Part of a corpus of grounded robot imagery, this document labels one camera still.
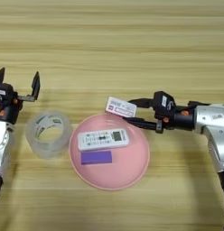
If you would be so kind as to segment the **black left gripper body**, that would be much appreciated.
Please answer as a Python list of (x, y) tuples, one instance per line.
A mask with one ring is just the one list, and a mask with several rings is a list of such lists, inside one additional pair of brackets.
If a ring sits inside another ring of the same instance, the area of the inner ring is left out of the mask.
[(15, 125), (22, 108), (23, 102), (18, 99), (14, 99), (10, 104), (0, 102), (0, 121)]

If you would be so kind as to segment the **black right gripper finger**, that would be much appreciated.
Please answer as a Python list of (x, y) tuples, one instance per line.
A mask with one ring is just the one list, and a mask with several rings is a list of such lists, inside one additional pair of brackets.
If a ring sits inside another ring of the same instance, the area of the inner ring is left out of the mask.
[(129, 124), (134, 125), (136, 127), (146, 129), (146, 130), (154, 130), (158, 134), (161, 134), (163, 132), (162, 123), (148, 122), (148, 121), (145, 121), (143, 118), (138, 118), (138, 117), (124, 117), (124, 120), (127, 121)]
[(153, 106), (153, 100), (151, 98), (137, 98), (129, 100), (129, 103), (136, 105), (140, 108), (150, 108)]

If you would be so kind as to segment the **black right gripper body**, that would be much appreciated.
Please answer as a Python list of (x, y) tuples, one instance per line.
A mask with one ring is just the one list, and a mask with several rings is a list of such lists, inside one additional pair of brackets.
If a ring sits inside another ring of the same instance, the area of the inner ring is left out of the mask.
[(194, 112), (189, 108), (175, 108), (157, 114), (157, 119), (163, 122), (168, 130), (181, 129), (191, 131), (194, 129)]

